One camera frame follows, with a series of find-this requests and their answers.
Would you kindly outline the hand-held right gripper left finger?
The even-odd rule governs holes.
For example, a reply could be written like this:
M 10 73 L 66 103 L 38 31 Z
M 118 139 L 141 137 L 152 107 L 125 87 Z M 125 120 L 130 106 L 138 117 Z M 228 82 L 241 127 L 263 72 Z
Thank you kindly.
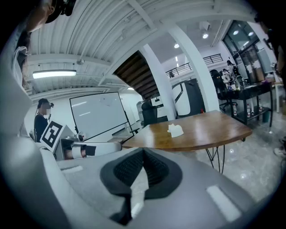
M 125 213 L 125 199 L 106 189 L 100 170 L 134 150 L 66 161 L 56 161 L 52 152 L 40 150 L 48 181 L 71 229 L 133 229 L 113 218 Z

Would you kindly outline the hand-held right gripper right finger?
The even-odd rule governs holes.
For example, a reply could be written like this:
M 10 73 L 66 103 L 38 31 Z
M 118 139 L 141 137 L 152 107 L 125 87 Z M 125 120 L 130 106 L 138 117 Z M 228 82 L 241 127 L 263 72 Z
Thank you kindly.
M 223 174 L 196 159 L 153 149 L 179 166 L 182 179 L 167 197 L 144 201 L 132 229 L 240 229 L 255 213 L 252 197 Z

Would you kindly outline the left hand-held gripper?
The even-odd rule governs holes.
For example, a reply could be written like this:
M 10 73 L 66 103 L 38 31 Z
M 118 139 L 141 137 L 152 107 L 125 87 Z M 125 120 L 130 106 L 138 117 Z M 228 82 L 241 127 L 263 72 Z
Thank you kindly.
M 122 150 L 119 142 L 96 143 L 86 145 L 83 136 L 74 135 L 67 125 L 51 121 L 41 136 L 43 147 L 54 155 L 57 161 L 106 155 Z

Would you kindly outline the whiteboard on black stand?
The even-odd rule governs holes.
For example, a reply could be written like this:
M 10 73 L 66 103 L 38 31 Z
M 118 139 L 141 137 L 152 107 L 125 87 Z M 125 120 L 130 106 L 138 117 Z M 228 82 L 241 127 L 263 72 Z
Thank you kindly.
M 106 142 L 112 134 L 139 120 L 139 95 L 100 93 L 70 98 L 76 132 L 83 140 Z

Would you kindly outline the wooden table with black legs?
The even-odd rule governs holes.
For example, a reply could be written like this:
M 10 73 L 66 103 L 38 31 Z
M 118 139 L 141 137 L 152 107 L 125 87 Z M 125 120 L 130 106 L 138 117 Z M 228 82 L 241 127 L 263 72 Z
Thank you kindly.
M 180 125 L 184 134 L 175 138 L 167 132 L 170 124 Z M 219 172 L 224 172 L 225 155 L 220 156 L 219 147 L 243 140 L 252 130 L 236 119 L 217 110 L 173 121 L 150 124 L 127 140 L 124 148 L 155 148 L 168 152 L 191 152 L 206 150 L 208 158 L 218 159 Z

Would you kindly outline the dark wooden staircase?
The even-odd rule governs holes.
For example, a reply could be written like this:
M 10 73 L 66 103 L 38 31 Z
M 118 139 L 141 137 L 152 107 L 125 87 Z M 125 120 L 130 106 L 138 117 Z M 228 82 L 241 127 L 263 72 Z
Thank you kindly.
M 159 96 L 159 91 L 148 63 L 140 51 L 136 51 L 114 72 L 144 100 Z

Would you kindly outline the white and black booth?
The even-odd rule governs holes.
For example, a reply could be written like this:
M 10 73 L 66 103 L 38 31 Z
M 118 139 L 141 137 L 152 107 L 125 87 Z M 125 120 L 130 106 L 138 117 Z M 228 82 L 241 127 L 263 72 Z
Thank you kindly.
M 205 106 L 196 79 L 189 79 L 172 86 L 177 119 L 204 113 Z

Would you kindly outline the long ceiling light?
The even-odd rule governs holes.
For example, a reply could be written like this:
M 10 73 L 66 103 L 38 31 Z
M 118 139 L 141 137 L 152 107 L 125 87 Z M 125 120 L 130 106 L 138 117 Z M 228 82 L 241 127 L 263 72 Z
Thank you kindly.
M 41 79 L 47 77 L 62 77 L 62 76 L 75 76 L 76 70 L 49 70 L 49 71 L 36 71 L 32 76 L 34 79 Z

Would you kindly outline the black office chair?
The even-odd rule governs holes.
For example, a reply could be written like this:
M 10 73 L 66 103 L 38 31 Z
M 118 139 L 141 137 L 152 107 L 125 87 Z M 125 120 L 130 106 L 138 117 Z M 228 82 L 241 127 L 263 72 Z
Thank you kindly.
M 236 102 L 232 102 L 232 103 L 230 102 L 229 97 L 227 95 L 227 87 L 225 83 L 223 82 L 221 74 L 217 70 L 213 69 L 210 71 L 210 75 L 212 77 L 218 99 L 221 101 L 225 101 L 224 103 L 219 105 L 220 110 L 225 112 L 226 106 L 229 106 L 229 105 L 238 106 Z

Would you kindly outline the black shelf table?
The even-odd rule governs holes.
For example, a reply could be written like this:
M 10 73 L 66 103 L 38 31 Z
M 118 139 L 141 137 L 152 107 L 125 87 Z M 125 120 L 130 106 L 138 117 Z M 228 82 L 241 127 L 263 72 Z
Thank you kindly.
M 269 93 L 269 99 L 270 99 L 270 107 L 260 106 L 259 104 L 259 96 Z M 273 121 L 273 93 L 272 93 L 272 84 L 271 82 L 264 82 L 264 83 L 258 83 L 254 85 L 249 85 L 247 87 L 241 87 L 240 90 L 229 90 L 227 92 L 227 96 L 230 102 L 233 102 L 233 100 L 240 100 L 243 102 L 243 111 L 237 113 L 237 115 L 234 114 L 234 108 L 233 105 L 231 105 L 231 117 L 236 119 L 237 121 L 241 122 L 244 125 L 247 125 L 248 122 L 252 119 L 259 120 L 259 117 L 267 112 L 270 112 L 270 120 L 269 120 L 269 127 L 272 127 L 272 121 Z M 257 105 L 253 107 L 254 114 L 250 114 L 248 117 L 247 112 L 247 104 L 248 100 L 255 98 Z

